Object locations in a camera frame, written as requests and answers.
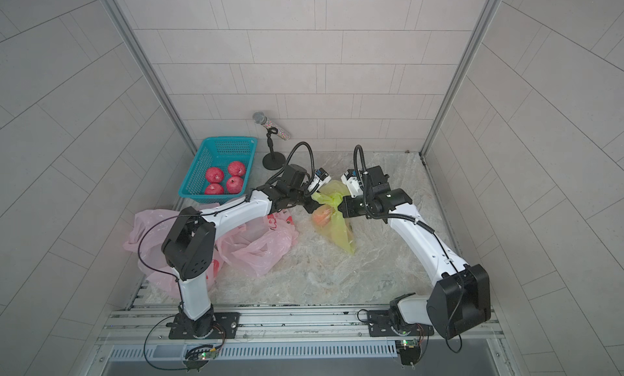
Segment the red apple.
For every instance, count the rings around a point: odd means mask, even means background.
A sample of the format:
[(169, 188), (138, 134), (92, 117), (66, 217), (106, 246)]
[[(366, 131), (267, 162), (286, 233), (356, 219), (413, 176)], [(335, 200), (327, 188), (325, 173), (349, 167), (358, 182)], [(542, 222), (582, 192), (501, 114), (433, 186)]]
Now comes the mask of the red apple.
[(210, 183), (221, 183), (224, 181), (225, 178), (224, 171), (222, 171), (222, 169), (219, 169), (218, 167), (211, 167), (207, 169), (205, 176), (206, 180)]
[(231, 162), (228, 166), (227, 166), (227, 172), (232, 176), (232, 177), (240, 177), (243, 178), (246, 175), (247, 172), (247, 168), (246, 165), (244, 165), (242, 162), (240, 161), (233, 161)]
[(205, 195), (223, 195), (224, 187), (219, 183), (210, 183), (204, 190)]
[(237, 195), (243, 191), (244, 179), (239, 176), (232, 176), (226, 182), (226, 190), (228, 194)]

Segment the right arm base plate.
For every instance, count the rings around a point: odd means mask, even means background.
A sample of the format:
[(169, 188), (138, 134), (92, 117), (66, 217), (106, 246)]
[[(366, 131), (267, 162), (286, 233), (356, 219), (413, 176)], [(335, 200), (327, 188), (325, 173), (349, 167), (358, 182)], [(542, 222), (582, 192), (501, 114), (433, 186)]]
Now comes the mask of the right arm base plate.
[(421, 323), (409, 324), (392, 310), (367, 310), (357, 312), (357, 320), (366, 325), (370, 337), (427, 338), (435, 335), (433, 326)]

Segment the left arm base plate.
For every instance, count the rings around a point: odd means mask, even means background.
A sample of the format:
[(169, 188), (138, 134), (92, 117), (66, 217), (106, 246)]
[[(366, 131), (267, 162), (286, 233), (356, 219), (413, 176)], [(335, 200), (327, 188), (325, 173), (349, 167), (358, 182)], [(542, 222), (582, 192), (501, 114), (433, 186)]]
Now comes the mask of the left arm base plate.
[(170, 340), (234, 339), (240, 322), (240, 313), (208, 313), (198, 320), (190, 319), (180, 311), (167, 324)]

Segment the pink plastic bag back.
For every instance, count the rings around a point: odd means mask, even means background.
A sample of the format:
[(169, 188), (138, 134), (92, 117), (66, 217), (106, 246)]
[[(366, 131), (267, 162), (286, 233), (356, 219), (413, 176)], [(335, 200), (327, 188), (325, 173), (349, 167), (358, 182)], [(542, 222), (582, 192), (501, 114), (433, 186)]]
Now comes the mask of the pink plastic bag back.
[(299, 232), (289, 211), (257, 218), (216, 241), (222, 259), (251, 278), (266, 275), (297, 243)]

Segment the yellow-green plastic bag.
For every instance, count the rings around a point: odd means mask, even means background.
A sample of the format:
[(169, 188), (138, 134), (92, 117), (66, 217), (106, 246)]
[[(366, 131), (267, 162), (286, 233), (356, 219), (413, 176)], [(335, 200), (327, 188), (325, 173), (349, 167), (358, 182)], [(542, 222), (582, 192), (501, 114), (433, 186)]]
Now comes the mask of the yellow-green plastic bag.
[(320, 187), (312, 194), (312, 200), (320, 204), (312, 213), (312, 222), (320, 235), (352, 256), (356, 249), (354, 234), (349, 220), (338, 210), (345, 196), (349, 196), (349, 190), (340, 181)]

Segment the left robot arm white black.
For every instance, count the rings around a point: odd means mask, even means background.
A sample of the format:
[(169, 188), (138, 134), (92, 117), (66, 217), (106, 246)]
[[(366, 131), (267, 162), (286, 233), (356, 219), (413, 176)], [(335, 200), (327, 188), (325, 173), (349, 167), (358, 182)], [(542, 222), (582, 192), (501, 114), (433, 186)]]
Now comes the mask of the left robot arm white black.
[(161, 245), (170, 270), (160, 270), (146, 262), (142, 264), (174, 278), (180, 293), (178, 322), (187, 333), (203, 339), (216, 329), (206, 271), (213, 262), (217, 241), (247, 222), (285, 209), (304, 206), (308, 212), (312, 212), (310, 206), (314, 202), (311, 196), (317, 190), (312, 186), (314, 176), (315, 157), (312, 147), (302, 141), (293, 147), (282, 169), (243, 197), (203, 211), (186, 208), (144, 231), (139, 238), (138, 255), (141, 255), (141, 247), (149, 233), (166, 222), (172, 223)]

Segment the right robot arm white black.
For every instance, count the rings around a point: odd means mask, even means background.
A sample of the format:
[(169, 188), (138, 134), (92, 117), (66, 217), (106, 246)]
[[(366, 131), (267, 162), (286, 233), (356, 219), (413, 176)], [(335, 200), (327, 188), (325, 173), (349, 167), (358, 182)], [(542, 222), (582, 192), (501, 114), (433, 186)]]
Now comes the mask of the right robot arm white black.
[(389, 225), (421, 262), (432, 293), (425, 301), (415, 294), (391, 301), (389, 323), (399, 335), (428, 325), (445, 340), (490, 320), (490, 279), (481, 265), (469, 265), (422, 218), (410, 196), (393, 189), (378, 166), (366, 165), (361, 146), (354, 148), (354, 167), (341, 178), (349, 190), (338, 210), (346, 218), (364, 217)]

